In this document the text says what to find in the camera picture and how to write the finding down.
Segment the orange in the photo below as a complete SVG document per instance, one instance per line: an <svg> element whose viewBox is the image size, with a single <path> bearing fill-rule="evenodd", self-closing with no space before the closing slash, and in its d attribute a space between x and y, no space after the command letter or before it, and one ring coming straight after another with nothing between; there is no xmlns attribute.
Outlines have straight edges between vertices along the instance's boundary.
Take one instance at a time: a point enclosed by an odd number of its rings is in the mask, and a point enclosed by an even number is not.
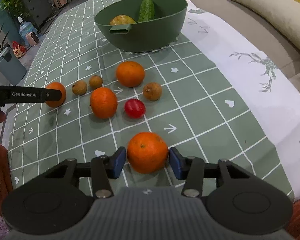
<svg viewBox="0 0 300 240"><path fill-rule="evenodd" d="M107 87L94 90L90 96L90 107L93 114L99 119L112 118L117 110L116 94Z"/></svg>
<svg viewBox="0 0 300 240"><path fill-rule="evenodd" d="M138 133L128 143L127 159L131 167L141 174L150 174L162 169L167 158L168 146L156 133Z"/></svg>
<svg viewBox="0 0 300 240"><path fill-rule="evenodd" d="M125 87L138 87L145 78L145 70L135 61L122 62L116 69L116 78Z"/></svg>
<svg viewBox="0 0 300 240"><path fill-rule="evenodd" d="M46 89L54 89L54 90L59 90L60 93L61 93L61 96L59 97L58 100L56 100L56 97L53 96L52 98L54 100L46 100L45 103L49 106L49 107L52 107L52 108L57 108L59 106L61 106L64 101L66 100L66 90L65 90L65 87L59 83L59 82L52 82L50 84L48 84L46 86Z"/></svg>

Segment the orange top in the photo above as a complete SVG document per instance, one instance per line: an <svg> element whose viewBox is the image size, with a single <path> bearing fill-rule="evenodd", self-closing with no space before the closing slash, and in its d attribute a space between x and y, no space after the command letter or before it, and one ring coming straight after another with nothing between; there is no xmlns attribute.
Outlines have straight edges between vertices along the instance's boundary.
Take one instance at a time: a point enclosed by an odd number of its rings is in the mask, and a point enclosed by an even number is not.
<svg viewBox="0 0 300 240"><path fill-rule="evenodd" d="M125 87L138 87L145 78L145 70L135 61L122 62L116 69L116 78Z"/></svg>

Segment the yellow-green round fruit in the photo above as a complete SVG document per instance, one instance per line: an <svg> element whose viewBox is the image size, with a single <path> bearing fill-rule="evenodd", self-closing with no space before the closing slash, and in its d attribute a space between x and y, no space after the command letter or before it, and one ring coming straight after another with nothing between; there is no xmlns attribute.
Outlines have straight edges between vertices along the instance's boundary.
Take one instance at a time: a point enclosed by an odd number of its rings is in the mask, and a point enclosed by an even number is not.
<svg viewBox="0 0 300 240"><path fill-rule="evenodd" d="M127 25L134 23L136 23L136 21L127 15L117 15L110 21L110 25Z"/></svg>

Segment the green cucumber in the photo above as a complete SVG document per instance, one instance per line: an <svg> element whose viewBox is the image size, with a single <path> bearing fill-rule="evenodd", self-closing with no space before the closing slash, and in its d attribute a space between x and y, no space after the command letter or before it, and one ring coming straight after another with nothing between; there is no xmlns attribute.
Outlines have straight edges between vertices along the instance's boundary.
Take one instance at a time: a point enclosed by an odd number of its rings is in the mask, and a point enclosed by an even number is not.
<svg viewBox="0 0 300 240"><path fill-rule="evenodd" d="M152 0L143 0L140 4L138 22L147 22L154 19L154 2Z"/></svg>

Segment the grey-green trash bin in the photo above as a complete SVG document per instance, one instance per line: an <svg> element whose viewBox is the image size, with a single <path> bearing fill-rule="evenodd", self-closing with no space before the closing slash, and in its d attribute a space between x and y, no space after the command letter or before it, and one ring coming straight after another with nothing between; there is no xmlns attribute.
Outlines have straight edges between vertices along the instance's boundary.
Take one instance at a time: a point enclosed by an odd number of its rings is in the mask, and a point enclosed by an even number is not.
<svg viewBox="0 0 300 240"><path fill-rule="evenodd" d="M16 86L26 75L27 69L14 55L10 47L0 53L0 85Z"/></svg>

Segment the red gift bag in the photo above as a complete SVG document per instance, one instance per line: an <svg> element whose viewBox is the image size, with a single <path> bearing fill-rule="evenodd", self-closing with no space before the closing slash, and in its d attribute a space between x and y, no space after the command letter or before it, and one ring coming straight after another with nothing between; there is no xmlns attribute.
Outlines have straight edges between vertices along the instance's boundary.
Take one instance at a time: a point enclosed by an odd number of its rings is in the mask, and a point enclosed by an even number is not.
<svg viewBox="0 0 300 240"><path fill-rule="evenodd" d="M27 52L26 47L22 44L19 44L17 41L12 42L12 47L13 53L18 59L23 57Z"/></svg>

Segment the pink small heater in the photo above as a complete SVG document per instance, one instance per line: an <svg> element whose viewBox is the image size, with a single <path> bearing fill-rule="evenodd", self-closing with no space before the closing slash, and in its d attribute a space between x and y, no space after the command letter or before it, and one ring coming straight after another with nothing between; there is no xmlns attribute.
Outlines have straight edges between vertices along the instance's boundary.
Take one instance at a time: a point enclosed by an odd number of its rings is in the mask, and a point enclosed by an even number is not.
<svg viewBox="0 0 300 240"><path fill-rule="evenodd" d="M34 31L27 33L26 39L31 46L36 46L40 42L37 33Z"/></svg>

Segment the blue water jug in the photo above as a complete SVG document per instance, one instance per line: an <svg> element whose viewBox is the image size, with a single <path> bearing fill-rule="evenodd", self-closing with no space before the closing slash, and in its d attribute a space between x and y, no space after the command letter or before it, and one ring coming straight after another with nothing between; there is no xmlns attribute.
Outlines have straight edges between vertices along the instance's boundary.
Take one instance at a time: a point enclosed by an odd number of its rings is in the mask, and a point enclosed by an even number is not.
<svg viewBox="0 0 300 240"><path fill-rule="evenodd" d="M19 35L22 37L22 39L25 41L25 45L29 46L29 42L26 38L26 34L30 32L35 32L37 33L38 30L33 26L31 22L26 22L24 21L21 16L18 17L18 21L20 23L20 28L19 28Z"/></svg>

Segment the brown longan left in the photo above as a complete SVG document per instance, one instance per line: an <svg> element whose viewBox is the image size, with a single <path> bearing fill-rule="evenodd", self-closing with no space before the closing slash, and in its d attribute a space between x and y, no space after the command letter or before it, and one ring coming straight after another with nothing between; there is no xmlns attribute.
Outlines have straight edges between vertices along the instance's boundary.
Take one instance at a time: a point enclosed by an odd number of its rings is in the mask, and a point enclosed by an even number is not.
<svg viewBox="0 0 300 240"><path fill-rule="evenodd" d="M84 95L87 92L88 86L84 80L78 80L72 85L71 89L75 95Z"/></svg>

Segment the brown longan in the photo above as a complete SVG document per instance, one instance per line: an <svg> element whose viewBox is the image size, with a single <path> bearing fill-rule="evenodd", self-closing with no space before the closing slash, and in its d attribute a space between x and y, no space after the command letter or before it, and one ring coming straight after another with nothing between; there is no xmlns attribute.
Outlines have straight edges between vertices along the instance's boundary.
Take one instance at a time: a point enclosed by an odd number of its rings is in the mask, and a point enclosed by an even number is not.
<svg viewBox="0 0 300 240"><path fill-rule="evenodd" d="M102 87L103 79L98 75L93 75L89 79L89 86L92 90Z"/></svg>
<svg viewBox="0 0 300 240"><path fill-rule="evenodd" d="M87 92L88 86L84 80L78 80L72 85L71 89L75 95L84 95Z"/></svg>
<svg viewBox="0 0 300 240"><path fill-rule="evenodd" d="M150 82L144 86L142 93L147 100L157 101L162 95L162 87L156 82Z"/></svg>

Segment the dark grey cabinet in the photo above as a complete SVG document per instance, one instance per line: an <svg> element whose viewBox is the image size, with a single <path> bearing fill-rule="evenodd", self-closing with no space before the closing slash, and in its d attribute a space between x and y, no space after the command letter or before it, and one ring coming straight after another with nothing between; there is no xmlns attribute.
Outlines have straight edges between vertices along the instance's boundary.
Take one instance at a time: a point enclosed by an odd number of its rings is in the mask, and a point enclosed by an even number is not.
<svg viewBox="0 0 300 240"><path fill-rule="evenodd" d="M31 14L31 20L33 20L38 27L52 14L52 8L48 0L23 0L23 3Z"/></svg>

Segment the green checked tablecloth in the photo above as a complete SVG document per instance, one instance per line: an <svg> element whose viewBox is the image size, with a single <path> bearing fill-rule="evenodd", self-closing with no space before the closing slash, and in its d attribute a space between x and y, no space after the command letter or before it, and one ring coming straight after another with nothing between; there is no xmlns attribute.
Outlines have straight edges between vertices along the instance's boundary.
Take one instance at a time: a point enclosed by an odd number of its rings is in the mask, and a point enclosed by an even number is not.
<svg viewBox="0 0 300 240"><path fill-rule="evenodd" d="M94 16L121 0L88 0L59 16L28 71L25 85L60 82L66 100L59 108L22 103L16 107L8 157L13 187L19 187L66 158L89 162L111 155L140 132L154 132L184 155L216 163L228 159L300 198L300 94L268 55L221 18L189 3L181 33L164 48L133 53L114 47ZM116 78L118 65L135 61L145 70L138 87ZM117 97L115 115L99 119L90 107L98 75ZM72 85L88 89L75 95ZM162 87L159 100L143 88ZM139 119L125 113L138 99Z"/></svg>

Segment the green colander bowl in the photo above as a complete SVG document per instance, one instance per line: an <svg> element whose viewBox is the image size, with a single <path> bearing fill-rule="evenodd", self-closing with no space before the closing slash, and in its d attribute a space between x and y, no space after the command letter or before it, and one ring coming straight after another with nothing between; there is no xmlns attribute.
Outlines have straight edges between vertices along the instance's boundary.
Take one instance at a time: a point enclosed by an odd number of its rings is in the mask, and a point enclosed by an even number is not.
<svg viewBox="0 0 300 240"><path fill-rule="evenodd" d="M139 22L143 1L121 0L95 15L95 24L116 48L134 53L160 49L174 41L181 32L187 11L185 0L151 0L154 4L154 18ZM110 25L110 21L119 15L129 16L136 22Z"/></svg>

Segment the beige cushion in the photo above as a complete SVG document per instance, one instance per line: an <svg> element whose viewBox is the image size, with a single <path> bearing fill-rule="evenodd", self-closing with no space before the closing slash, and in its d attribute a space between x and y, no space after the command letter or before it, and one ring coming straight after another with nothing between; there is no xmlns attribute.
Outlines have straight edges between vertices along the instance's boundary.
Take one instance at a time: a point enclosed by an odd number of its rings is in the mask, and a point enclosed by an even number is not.
<svg viewBox="0 0 300 240"><path fill-rule="evenodd" d="M259 14L300 50L300 3L294 0L231 0Z"/></svg>

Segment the beige sofa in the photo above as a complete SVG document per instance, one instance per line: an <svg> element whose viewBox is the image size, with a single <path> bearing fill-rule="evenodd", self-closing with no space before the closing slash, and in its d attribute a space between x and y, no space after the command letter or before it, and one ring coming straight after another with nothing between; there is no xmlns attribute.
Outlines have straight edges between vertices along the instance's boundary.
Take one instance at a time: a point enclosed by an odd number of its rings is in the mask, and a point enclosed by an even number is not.
<svg viewBox="0 0 300 240"><path fill-rule="evenodd" d="M300 92L300 50L251 9L231 0L190 0L219 16L265 52Z"/></svg>

